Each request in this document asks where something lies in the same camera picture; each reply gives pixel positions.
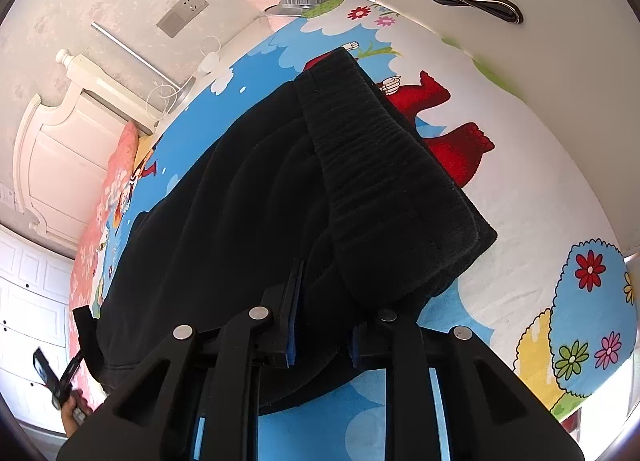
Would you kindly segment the person's left hand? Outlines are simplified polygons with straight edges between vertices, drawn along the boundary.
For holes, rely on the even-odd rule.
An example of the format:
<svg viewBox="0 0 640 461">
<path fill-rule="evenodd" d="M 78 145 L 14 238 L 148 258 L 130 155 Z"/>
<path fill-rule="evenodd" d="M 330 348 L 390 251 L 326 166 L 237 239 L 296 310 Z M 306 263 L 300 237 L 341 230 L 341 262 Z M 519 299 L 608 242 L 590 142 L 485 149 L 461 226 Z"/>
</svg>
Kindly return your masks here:
<svg viewBox="0 0 640 461">
<path fill-rule="evenodd" d="M 79 429 L 79 423 L 74 418 L 75 412 L 80 409 L 85 415 L 92 415 L 93 409 L 89 406 L 87 398 L 81 389 L 73 389 L 70 397 L 62 404 L 61 419 L 67 438 L 72 437 Z"/>
</svg>

